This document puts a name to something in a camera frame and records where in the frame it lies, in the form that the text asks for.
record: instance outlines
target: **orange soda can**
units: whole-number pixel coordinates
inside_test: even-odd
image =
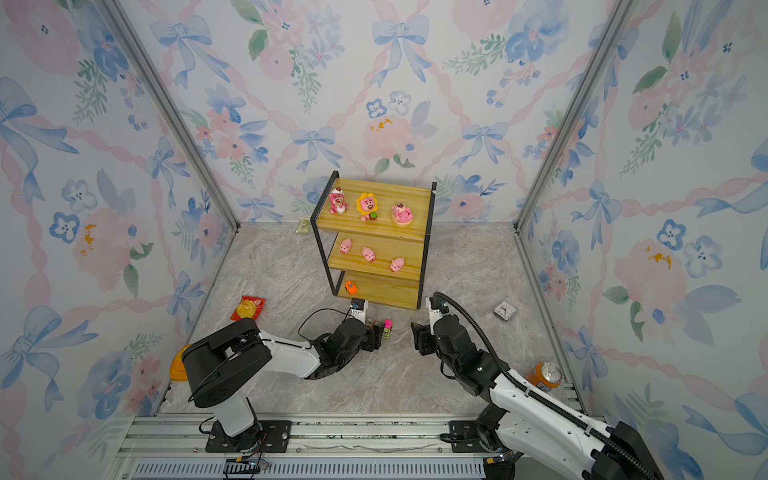
[[[557,363],[545,360],[533,368],[525,379],[540,390],[549,392],[563,381],[563,371]]]

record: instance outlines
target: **gray marble surface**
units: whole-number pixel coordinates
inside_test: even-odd
[[[224,261],[197,324],[193,340],[226,326],[241,295],[266,299],[259,328],[301,340],[296,329],[313,311],[332,307],[347,311],[349,301],[334,297],[312,234],[296,234],[296,224],[244,224]],[[334,234],[323,233],[326,248]],[[537,362],[554,358],[541,314],[525,278],[511,227],[507,224],[435,224],[426,268],[425,296],[441,291],[473,315],[499,356],[525,374]],[[519,308],[504,323],[493,309],[506,300]],[[475,415],[485,401],[473,397],[454,380],[443,377],[436,356],[420,356],[413,348],[410,323],[429,323],[420,311],[369,304],[369,317],[393,322],[392,335],[373,353],[360,351],[340,372],[320,380],[304,380],[275,372],[259,372],[244,387],[258,413],[435,412]],[[343,316],[317,313],[302,334],[316,338],[332,332]],[[478,348],[482,342],[466,321]],[[563,399],[561,389],[553,393]],[[172,383],[161,412],[199,412],[186,383]]]

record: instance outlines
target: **shelf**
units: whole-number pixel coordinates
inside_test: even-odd
[[[343,190],[344,200],[348,205],[347,210],[344,214],[332,214],[329,211],[328,199],[323,198],[323,206],[316,221],[318,228],[341,232],[339,236],[345,233],[362,233],[374,237],[424,242],[429,216],[429,199],[432,194],[430,189],[344,178],[336,179],[333,186]],[[366,222],[360,220],[355,202],[363,192],[372,193],[379,203],[379,209],[376,212],[379,217],[376,220]],[[392,206],[397,203],[410,207],[413,223],[409,227],[399,228],[392,222]]]
[[[390,276],[371,275],[369,273],[346,272],[343,283],[352,281],[358,288],[355,298],[362,298],[373,303],[418,310],[419,281],[394,279]],[[339,289],[339,296],[352,298],[344,285]]]
[[[346,238],[352,241],[349,253],[341,253],[339,245]],[[362,257],[362,248],[368,247],[376,252],[376,260],[372,263]],[[423,243],[403,242],[383,237],[340,233],[336,237],[333,249],[328,256],[328,267],[353,272],[371,273],[380,276],[390,276],[404,280],[419,281],[422,270]],[[389,264],[395,258],[405,257],[406,265],[399,272],[392,272]]]

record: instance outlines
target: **floral wallpaper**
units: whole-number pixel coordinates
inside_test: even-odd
[[[525,225],[591,412],[666,478],[768,478],[766,20],[638,2]]]
[[[435,221],[516,219],[612,5],[123,2],[233,211],[276,222],[333,170],[436,181]]]
[[[0,477],[101,478],[232,233],[92,3],[0,22]]]

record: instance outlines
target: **robotic arm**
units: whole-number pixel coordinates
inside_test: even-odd
[[[525,452],[566,478],[585,480],[663,480],[640,435],[619,422],[615,429],[570,409],[536,389],[498,358],[474,319],[442,293],[427,299],[429,325],[411,324],[414,347],[424,356],[440,358],[464,390],[480,396],[488,407],[477,418],[481,444],[513,463]],[[478,350],[458,317],[456,308],[477,330],[488,352]]]
[[[246,318],[184,350],[181,359],[192,390],[190,401],[210,409],[216,419],[206,450],[242,452],[258,443],[260,423],[240,391],[257,372],[284,372],[317,380],[344,368],[361,348],[378,349],[382,328],[366,327],[367,307],[366,300],[352,299],[349,314],[336,331],[311,342],[270,335],[255,320]]]

